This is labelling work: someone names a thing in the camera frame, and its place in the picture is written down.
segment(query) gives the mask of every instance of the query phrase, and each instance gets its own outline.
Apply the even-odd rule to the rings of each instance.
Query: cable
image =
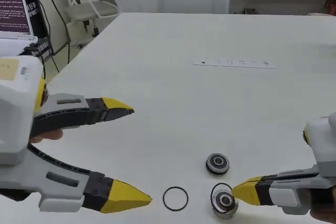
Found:
[[[44,62],[44,58],[43,58],[43,55],[41,54],[41,52],[39,52],[38,55],[40,55],[42,65],[43,65],[43,79],[46,79],[47,73],[46,73],[46,65],[45,65],[45,62]]]
[[[48,20],[47,13],[46,13],[46,10],[45,10],[43,4],[41,3],[40,0],[38,0],[38,2],[39,2],[40,6],[41,6],[41,8],[42,8],[42,11],[43,11],[43,13],[44,13],[44,16],[46,17],[46,21],[47,21],[47,24],[48,24],[48,30],[49,30],[49,32],[48,32],[48,36],[47,36],[47,37],[48,37],[49,45],[51,45],[51,26],[50,26],[50,22],[49,22],[49,20]],[[51,48],[49,49],[49,55],[50,55],[51,60],[53,61],[54,65],[55,65],[55,68],[56,68],[57,72],[60,73],[60,71],[59,71],[59,69],[58,69],[58,67],[57,67],[57,64],[56,64],[56,62],[55,62],[54,56],[53,56],[53,54],[51,53]]]
[[[54,60],[53,54],[51,53],[51,48],[50,48],[50,46],[51,46],[51,25],[50,25],[50,22],[49,22],[49,19],[48,19],[48,16],[47,16],[47,13],[46,13],[46,10],[45,10],[43,4],[41,3],[40,0],[37,0],[37,1],[38,1],[39,5],[40,5],[40,7],[41,7],[41,9],[42,9],[42,11],[44,13],[44,16],[46,17],[46,21],[47,21],[47,24],[48,24],[47,39],[48,39],[48,43],[49,43],[49,55],[50,55],[50,57],[51,57],[54,65],[55,65],[55,68],[56,68],[57,72],[60,73],[60,71],[59,71],[59,69],[57,67],[57,64],[56,64],[56,62]]]
[[[65,20],[62,17],[61,12],[59,11],[59,9],[57,8],[57,6],[55,4],[55,1],[51,0],[51,2],[52,2],[52,5],[54,6],[58,16],[61,18],[61,20],[64,24],[64,27],[65,27],[65,31],[66,31],[66,34],[67,34],[67,40],[68,40],[68,64],[69,64],[70,63],[70,34],[69,34],[69,30],[68,30],[68,27],[67,27],[67,24],[66,24]]]

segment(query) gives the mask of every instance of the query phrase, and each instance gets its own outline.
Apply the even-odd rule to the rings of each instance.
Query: metal ring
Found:
[[[233,204],[233,200],[230,196],[227,195],[221,195],[219,198],[219,202],[224,206],[224,207],[229,207]]]
[[[221,158],[221,157],[216,157],[216,158],[214,158],[214,163],[215,163],[215,165],[223,165],[224,162],[225,162],[224,159]]]
[[[165,196],[166,196],[166,194],[168,193],[168,191],[170,191],[170,190],[172,190],[172,189],[179,189],[179,190],[181,190],[182,192],[185,193],[185,196],[187,197],[187,201],[186,201],[186,203],[184,204],[183,207],[174,209],[174,208],[170,208],[169,206],[167,206],[167,203],[166,203],[166,201],[165,201]],[[170,211],[172,211],[172,212],[178,212],[178,211],[183,210],[183,209],[188,205],[188,202],[189,202],[189,195],[188,195],[187,191],[186,191],[185,189],[183,189],[182,187],[179,187],[179,186],[172,186],[172,187],[168,188],[168,189],[163,193],[162,201],[163,201],[163,205],[164,205],[168,210],[170,210]]]

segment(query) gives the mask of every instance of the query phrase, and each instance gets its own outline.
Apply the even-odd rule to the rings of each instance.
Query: desk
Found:
[[[152,203],[111,215],[86,209],[60,215],[39,213],[38,196],[22,203],[1,198],[3,220],[222,223],[209,203],[217,182],[234,186],[253,176],[314,163],[302,129],[308,119],[335,111],[335,30],[336,19],[330,17],[121,14],[49,90],[113,97],[133,106],[135,113],[67,130],[63,140],[38,147],[64,162],[128,182],[151,195]],[[266,59],[278,69],[192,65],[198,57]],[[222,178],[206,171],[206,158],[213,152],[230,160]],[[162,204],[170,186],[189,193],[181,212]],[[319,222],[240,202],[231,223]]]

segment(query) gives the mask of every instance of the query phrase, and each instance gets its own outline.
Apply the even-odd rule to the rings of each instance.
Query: metal bearing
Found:
[[[223,189],[214,192],[215,188],[223,185]],[[211,191],[211,205],[213,212],[221,219],[230,220],[238,210],[238,200],[232,196],[231,187],[226,183],[215,185]]]
[[[220,153],[211,154],[205,164],[207,170],[213,175],[224,175],[230,168],[229,160]]]

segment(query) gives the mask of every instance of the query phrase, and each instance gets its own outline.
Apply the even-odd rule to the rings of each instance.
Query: yellow object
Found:
[[[232,195],[246,203],[254,206],[260,206],[260,200],[256,190],[256,184],[262,177],[250,178],[244,183],[232,189]]]
[[[147,206],[152,198],[147,194],[137,190],[133,186],[114,180],[108,201],[101,208],[100,212],[109,214],[120,212],[132,208]]]
[[[106,107],[108,109],[126,109],[126,110],[134,110],[134,108],[129,107],[128,105],[117,101],[115,99],[112,98],[106,98],[106,97],[102,97]]]
[[[308,134],[307,134],[307,131],[306,131],[306,129],[303,131],[303,139],[307,142],[307,144],[309,144],[310,145],[310,142],[309,142],[309,136],[308,136]]]
[[[40,83],[38,85],[36,100],[35,100],[35,108],[34,111],[37,112],[42,105],[43,91],[45,86],[45,80],[43,78],[40,79]]]
[[[13,81],[19,61],[17,59],[0,59],[0,80]]]

